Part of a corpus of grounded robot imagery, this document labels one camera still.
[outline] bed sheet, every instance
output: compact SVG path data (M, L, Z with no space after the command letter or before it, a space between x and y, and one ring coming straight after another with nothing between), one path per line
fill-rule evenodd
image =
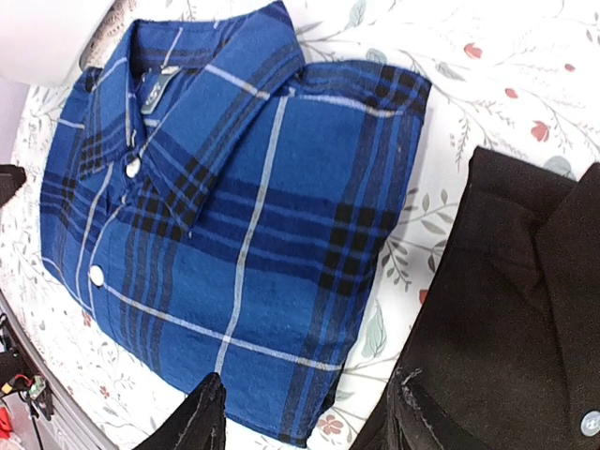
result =
M119 0L85 54L102 65L134 19L217 20L268 0ZM369 59L432 80L410 192L382 249L360 336L312 450L347 449L379 399L443 254L478 144L579 178L600 159L600 6L576 0L287 1L308 61ZM0 286L49 368L120 448L183 399L98 330L39 256L38 196L68 89L32 87L13 161L29 180L2 215ZM233 422L227 448L284 449Z

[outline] clothing label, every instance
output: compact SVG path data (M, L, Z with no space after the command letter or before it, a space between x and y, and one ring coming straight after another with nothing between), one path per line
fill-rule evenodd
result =
M160 71L157 83L154 85L150 91L150 94L148 94L148 98L140 108L140 113L147 115L154 112L158 103L160 102L160 99L162 98L162 95L165 92L165 89L167 88L167 85L173 79L173 77L179 73L180 70L180 67L171 66L165 67Z

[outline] blue plaid shirt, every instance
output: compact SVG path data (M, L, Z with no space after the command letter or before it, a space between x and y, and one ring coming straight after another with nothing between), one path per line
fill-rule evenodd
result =
M46 268L173 386L306 445L356 341L430 84L304 61L285 7L135 22L75 84L41 190Z

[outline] folded black clothing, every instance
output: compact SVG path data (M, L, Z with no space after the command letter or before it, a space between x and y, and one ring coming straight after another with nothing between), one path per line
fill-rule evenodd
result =
M25 169L13 165L0 165L0 207L4 206L24 185Z
M600 165L483 149L393 376L352 450L600 448Z
M211 373L134 450L225 450L225 387Z

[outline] white button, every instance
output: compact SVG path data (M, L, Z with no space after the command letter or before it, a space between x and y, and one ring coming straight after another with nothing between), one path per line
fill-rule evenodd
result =
M600 411L591 411L585 414L581 421L581 432L589 438L600 432Z
M93 265L90 267L90 279L98 287L104 285L104 272L102 272L99 266Z
M141 166L142 166L142 160L139 159L138 157L136 157L125 168L125 174L129 178L135 178L136 175L140 172Z

